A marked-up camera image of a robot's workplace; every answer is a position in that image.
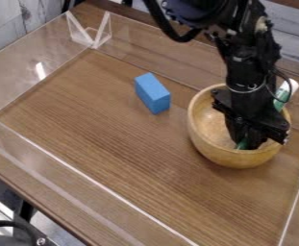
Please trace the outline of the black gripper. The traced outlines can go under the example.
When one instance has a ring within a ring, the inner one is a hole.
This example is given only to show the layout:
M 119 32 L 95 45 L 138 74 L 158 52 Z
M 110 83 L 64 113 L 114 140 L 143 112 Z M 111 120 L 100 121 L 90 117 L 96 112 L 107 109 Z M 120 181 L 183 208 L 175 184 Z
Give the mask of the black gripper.
M 274 109 L 274 99 L 267 94 L 237 96 L 229 89 L 213 89 L 213 107 L 223 113 L 227 131 L 237 148 L 255 150 L 273 139 L 285 144 L 290 122 Z

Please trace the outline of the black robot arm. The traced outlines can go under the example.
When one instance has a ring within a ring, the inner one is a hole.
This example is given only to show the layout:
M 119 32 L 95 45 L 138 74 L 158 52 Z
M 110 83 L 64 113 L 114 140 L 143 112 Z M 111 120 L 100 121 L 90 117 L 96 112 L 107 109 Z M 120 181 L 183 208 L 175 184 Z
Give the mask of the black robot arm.
M 189 42 L 205 35 L 226 64 L 226 84 L 214 89 L 213 107 L 237 146 L 255 150 L 267 140 L 285 143 L 289 121 L 282 115 L 291 96 L 278 94 L 281 45 L 259 0 L 144 0 L 165 35 Z

